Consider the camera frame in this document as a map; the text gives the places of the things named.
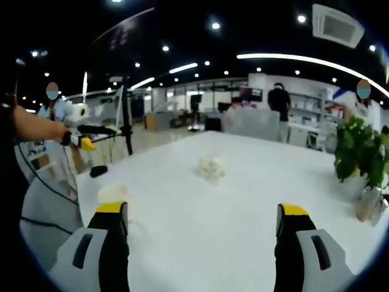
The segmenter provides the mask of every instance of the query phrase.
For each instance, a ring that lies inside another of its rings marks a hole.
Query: air conditioner vent
[[[314,4],[312,6],[313,36],[355,48],[365,29],[351,16],[338,10]]]

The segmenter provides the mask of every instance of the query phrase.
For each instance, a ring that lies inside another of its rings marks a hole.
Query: black ceiling
[[[42,13],[32,17],[23,12],[23,17],[29,21],[21,21],[26,24],[21,35],[27,41],[16,38],[17,57],[26,59],[19,95],[45,99],[44,91],[49,81],[57,82],[66,95],[80,93],[85,70],[90,72],[90,90],[107,88],[108,77],[112,75],[128,74],[130,84],[155,77],[156,81],[147,86],[157,86],[160,82],[171,86],[177,84],[175,77],[179,78],[179,83],[195,81],[195,73],[199,74],[200,80],[223,78],[226,70],[229,77],[246,77],[257,67],[275,75],[295,75],[295,70],[299,70],[299,77],[328,83],[335,77],[339,86],[352,90],[358,82],[349,74],[316,64],[236,58],[238,54],[248,53],[319,58],[346,66],[386,86],[379,54],[368,50],[371,44],[385,42],[379,29],[375,29],[379,23],[365,17],[361,7],[348,4],[351,1],[122,1],[122,6],[115,8],[111,7],[111,0],[96,1],[95,4],[90,4],[91,1],[78,1],[83,4],[64,1],[60,5],[48,1],[45,4],[50,5],[48,10],[58,16],[47,14],[52,25],[46,24],[47,18],[45,21],[41,19]],[[39,1],[31,2],[34,4],[29,4],[29,9],[37,11],[33,5]],[[312,36],[313,2],[336,8],[361,23],[367,23],[367,31],[355,49]],[[44,10],[45,5],[38,7]],[[146,9],[150,11],[125,21],[94,42],[115,24]],[[377,15],[374,20],[377,21],[380,10],[375,8],[374,11]],[[306,24],[297,22],[299,13],[307,16]],[[219,30],[212,30],[214,21],[220,23]],[[128,33],[123,34],[123,26],[130,27]],[[126,42],[120,44],[123,36],[126,36]],[[170,48],[168,52],[162,50],[164,45]],[[36,60],[29,55],[34,49],[45,49],[49,54]],[[206,60],[211,62],[210,66],[204,65]],[[135,68],[136,62],[140,63],[139,68]],[[193,62],[199,66],[168,74],[170,69]],[[43,76],[46,71],[50,72],[50,77]]]

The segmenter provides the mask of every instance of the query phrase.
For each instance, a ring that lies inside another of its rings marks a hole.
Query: black mouse
[[[89,175],[91,176],[91,178],[96,178],[100,175],[103,175],[107,171],[108,171],[108,167],[106,165],[98,165],[98,166],[92,167]]]

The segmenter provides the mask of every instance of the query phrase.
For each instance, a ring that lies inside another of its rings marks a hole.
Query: cable
[[[32,223],[32,224],[35,224],[35,225],[40,225],[40,226],[44,226],[44,227],[54,227],[54,228],[57,228],[69,235],[72,235],[73,232],[71,231],[68,231],[66,230],[65,228],[62,228],[61,226],[57,225],[57,224],[54,224],[54,223],[48,223],[48,222],[42,222],[42,221],[36,221],[34,219],[29,219],[29,218],[26,218],[26,217],[21,217],[22,220],[26,221],[26,222],[29,222],[29,223]]]
[[[115,143],[116,143],[116,136],[113,137],[113,140],[112,138],[110,138],[109,140],[109,158],[111,160],[111,163],[112,163],[112,152],[114,151]]]
[[[33,169],[33,167],[30,165],[30,162],[27,160],[27,158],[24,156],[24,153],[20,147],[20,141],[18,142],[18,147],[19,147],[19,151],[20,151],[20,154],[21,156],[23,157],[23,160],[26,162],[26,164],[28,165],[29,169],[31,169],[32,173],[36,176],[36,178],[38,178],[41,183],[43,183],[49,190],[51,190],[53,193],[56,193],[58,196],[61,196],[62,198],[64,198],[65,200],[68,200],[70,202],[72,202],[73,204],[75,204],[76,206],[78,206],[78,203],[69,199],[67,196],[57,192],[56,190],[54,190],[51,186],[49,186],[48,184],[46,184],[43,179],[40,178],[40,176],[37,174],[36,170]]]

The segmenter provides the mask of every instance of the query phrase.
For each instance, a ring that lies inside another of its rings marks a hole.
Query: potted plant
[[[337,129],[335,168],[341,183],[347,183],[345,191],[353,199],[364,188],[380,187],[384,177],[383,137],[363,119],[351,117]]]

